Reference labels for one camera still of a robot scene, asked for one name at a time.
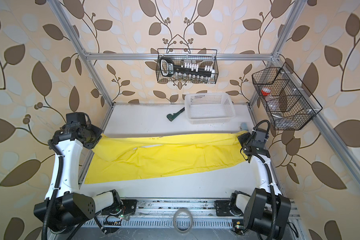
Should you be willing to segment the yellow trousers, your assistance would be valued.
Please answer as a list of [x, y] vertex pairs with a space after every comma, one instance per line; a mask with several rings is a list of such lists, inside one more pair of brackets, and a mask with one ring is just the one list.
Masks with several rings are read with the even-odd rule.
[[234, 167], [248, 159], [242, 133], [102, 138], [85, 184], [172, 177]]

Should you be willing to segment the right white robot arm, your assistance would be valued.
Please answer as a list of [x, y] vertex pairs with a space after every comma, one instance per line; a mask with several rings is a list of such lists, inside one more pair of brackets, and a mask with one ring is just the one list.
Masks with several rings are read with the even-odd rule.
[[274, 178], [269, 151], [265, 149], [269, 132], [254, 128], [238, 137], [241, 153], [253, 171], [258, 186], [251, 194], [235, 191], [229, 206], [231, 214], [243, 215], [233, 226], [236, 234], [253, 231], [260, 240], [281, 240], [291, 211], [291, 201], [282, 195]]

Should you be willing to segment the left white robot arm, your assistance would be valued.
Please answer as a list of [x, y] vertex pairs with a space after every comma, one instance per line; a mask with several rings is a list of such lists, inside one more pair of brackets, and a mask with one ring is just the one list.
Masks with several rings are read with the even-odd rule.
[[48, 233], [62, 233], [74, 228], [72, 239], [85, 222], [95, 219], [102, 210], [122, 208], [123, 202], [116, 190], [90, 197], [80, 192], [79, 161], [83, 149], [91, 150], [102, 138], [103, 130], [91, 123], [86, 113], [66, 115], [66, 124], [48, 141], [55, 152], [53, 176], [42, 203], [34, 207], [34, 215], [42, 223], [41, 238]]

